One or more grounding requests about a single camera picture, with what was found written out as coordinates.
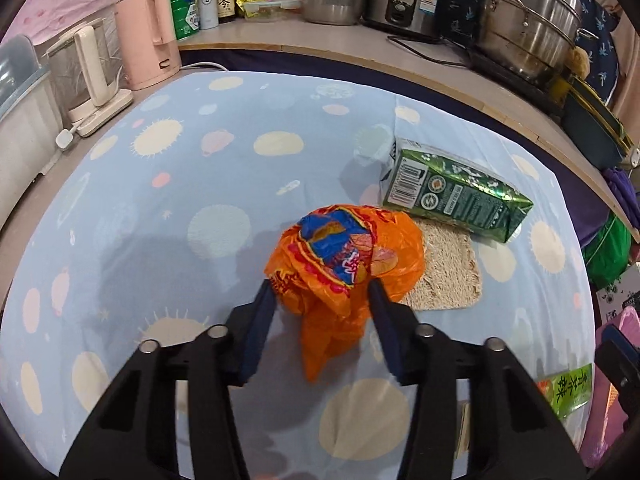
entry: dark blue table skirt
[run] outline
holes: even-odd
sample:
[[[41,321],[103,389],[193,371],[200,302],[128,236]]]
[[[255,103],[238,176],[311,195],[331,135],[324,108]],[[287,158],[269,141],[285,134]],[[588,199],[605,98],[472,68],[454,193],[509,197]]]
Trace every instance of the dark blue table skirt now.
[[[460,101],[376,70],[314,56],[263,50],[185,50],[183,64],[214,61],[229,70],[310,75],[374,86],[416,99],[513,140],[556,174],[575,232],[584,247],[605,224],[609,207],[577,175],[542,148],[504,124]]]

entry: white power cord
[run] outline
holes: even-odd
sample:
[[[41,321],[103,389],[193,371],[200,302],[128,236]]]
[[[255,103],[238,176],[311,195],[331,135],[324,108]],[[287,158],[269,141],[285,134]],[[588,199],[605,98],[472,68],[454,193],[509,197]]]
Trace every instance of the white power cord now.
[[[213,61],[199,61],[198,63],[191,63],[190,65],[181,66],[180,70],[186,70],[187,68],[216,68],[223,72],[229,72],[227,67],[220,65],[220,63],[214,63]]]
[[[115,91],[114,95],[116,95],[120,91],[120,76],[122,75],[122,69],[123,69],[123,66],[121,65],[120,68],[118,69],[118,73],[116,75],[116,91]],[[87,117],[85,117],[78,124],[75,124],[70,130],[68,128],[65,128],[59,134],[57,134],[56,135],[56,144],[57,144],[57,146],[64,152],[71,145],[71,143],[73,142],[74,133],[76,133],[78,128],[81,128],[87,122],[91,121],[95,117],[95,115],[103,107],[105,107],[108,103],[109,103],[109,101],[107,101],[102,106],[97,107],[92,114],[90,114]]]

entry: white bottle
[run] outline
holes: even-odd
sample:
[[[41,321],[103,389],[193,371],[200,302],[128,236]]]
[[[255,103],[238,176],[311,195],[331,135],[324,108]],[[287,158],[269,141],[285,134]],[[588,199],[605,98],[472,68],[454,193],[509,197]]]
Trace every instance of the white bottle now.
[[[200,30],[218,26],[218,0],[198,0]]]

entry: crumpled snack bag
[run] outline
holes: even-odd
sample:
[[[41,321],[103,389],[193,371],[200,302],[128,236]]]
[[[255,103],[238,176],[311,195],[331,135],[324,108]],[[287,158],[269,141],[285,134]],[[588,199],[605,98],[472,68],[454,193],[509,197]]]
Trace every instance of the crumpled snack bag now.
[[[406,213],[372,206],[317,209],[283,232],[265,274],[282,303],[300,314],[306,378],[364,335],[367,285],[381,278],[400,301],[424,272],[422,233]]]

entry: black power cord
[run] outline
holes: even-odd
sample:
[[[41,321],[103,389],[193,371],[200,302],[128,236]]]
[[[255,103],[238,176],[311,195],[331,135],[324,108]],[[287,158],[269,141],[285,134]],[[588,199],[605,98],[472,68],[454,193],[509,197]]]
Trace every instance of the black power cord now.
[[[459,66],[462,68],[471,68],[471,62],[467,62],[467,63],[460,63],[457,61],[446,61],[444,59],[435,59],[433,57],[427,56],[426,54],[421,53],[418,50],[415,50],[412,46],[407,45],[403,40],[406,40],[406,38],[403,38],[402,36],[387,36],[386,37],[391,43],[395,43],[398,44],[399,46],[402,46],[403,48],[407,49],[409,52],[411,52],[412,54],[415,54],[416,56],[419,56],[423,59],[426,59],[427,61],[431,61],[432,63],[437,63],[439,65],[445,65],[445,66]],[[435,41],[421,41],[421,40],[407,40],[407,41],[413,41],[415,43],[426,43],[426,44],[444,44],[445,41],[448,40],[435,40]],[[466,48],[457,44],[457,43],[453,43],[451,41],[451,43],[455,46],[458,46],[460,48],[462,48],[465,52],[466,52]]]

